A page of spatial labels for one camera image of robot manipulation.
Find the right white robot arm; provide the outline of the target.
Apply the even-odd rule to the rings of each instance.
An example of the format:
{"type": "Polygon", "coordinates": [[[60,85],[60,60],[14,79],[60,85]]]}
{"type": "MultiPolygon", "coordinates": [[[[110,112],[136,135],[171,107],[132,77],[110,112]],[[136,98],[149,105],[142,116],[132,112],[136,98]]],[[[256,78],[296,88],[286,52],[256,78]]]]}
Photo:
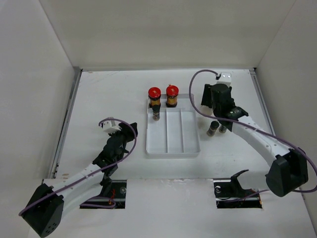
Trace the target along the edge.
{"type": "Polygon", "coordinates": [[[284,197],[308,181],[307,160],[299,151],[281,143],[262,129],[249,114],[235,105],[232,88],[205,84],[201,105],[213,110],[221,126],[238,135],[254,148],[270,166],[265,176],[268,188],[284,197]]]}

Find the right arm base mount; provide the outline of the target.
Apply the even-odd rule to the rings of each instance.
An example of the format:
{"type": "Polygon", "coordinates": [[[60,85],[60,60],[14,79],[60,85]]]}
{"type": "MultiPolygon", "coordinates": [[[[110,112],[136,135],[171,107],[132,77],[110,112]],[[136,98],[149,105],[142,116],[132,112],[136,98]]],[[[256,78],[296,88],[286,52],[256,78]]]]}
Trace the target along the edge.
{"type": "Polygon", "coordinates": [[[258,190],[243,189],[238,181],[238,177],[247,171],[239,171],[229,178],[213,179],[215,203],[218,209],[262,209],[258,190]]]}

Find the small black-capped spice jar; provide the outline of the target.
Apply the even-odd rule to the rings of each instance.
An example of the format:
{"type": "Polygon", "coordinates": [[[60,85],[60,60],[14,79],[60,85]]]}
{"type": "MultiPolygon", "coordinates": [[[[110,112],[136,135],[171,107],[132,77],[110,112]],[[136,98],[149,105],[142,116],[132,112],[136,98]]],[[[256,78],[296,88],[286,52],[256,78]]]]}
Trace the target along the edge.
{"type": "Polygon", "coordinates": [[[152,106],[153,120],[158,121],[160,119],[160,105],[152,106]]]}

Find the red-capped amber sauce jar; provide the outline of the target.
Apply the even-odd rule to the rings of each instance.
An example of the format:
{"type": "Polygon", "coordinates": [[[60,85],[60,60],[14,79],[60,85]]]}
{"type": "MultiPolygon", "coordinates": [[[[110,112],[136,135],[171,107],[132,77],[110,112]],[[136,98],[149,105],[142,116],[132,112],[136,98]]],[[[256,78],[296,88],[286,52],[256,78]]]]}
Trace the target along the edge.
{"type": "Polygon", "coordinates": [[[148,90],[148,97],[149,97],[149,107],[152,108],[155,105],[161,105],[160,98],[161,98],[161,90],[158,87],[151,87],[148,90]]]}

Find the silver-capped spice bottle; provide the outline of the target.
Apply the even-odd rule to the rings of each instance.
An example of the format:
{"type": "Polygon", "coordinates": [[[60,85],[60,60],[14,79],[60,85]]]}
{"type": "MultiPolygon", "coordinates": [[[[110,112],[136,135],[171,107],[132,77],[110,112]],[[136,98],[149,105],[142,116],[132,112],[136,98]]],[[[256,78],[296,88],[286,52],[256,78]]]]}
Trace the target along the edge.
{"type": "Polygon", "coordinates": [[[213,109],[209,108],[208,106],[201,105],[201,112],[205,115],[212,116],[213,115],[213,109]]]}

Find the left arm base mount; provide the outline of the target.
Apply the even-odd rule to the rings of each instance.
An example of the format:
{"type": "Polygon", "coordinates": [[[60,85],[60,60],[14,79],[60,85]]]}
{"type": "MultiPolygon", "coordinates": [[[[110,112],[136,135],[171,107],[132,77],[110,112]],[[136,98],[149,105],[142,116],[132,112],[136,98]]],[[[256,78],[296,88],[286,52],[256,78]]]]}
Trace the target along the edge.
{"type": "Polygon", "coordinates": [[[80,209],[124,209],[127,180],[113,180],[105,185],[99,195],[80,205],[80,209]]]}

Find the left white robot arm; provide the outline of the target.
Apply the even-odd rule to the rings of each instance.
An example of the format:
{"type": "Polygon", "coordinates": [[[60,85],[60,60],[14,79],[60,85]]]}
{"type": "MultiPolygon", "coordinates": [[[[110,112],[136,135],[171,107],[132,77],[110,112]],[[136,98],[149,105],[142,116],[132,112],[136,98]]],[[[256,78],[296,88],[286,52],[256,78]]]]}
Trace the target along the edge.
{"type": "Polygon", "coordinates": [[[59,226],[72,209],[83,206],[96,196],[107,197],[111,192],[111,175],[131,151],[129,142],[137,142],[137,123],[106,118],[99,126],[109,138],[100,154],[79,173],[54,185],[41,184],[36,188],[19,216],[41,237],[46,238],[59,226]]]}

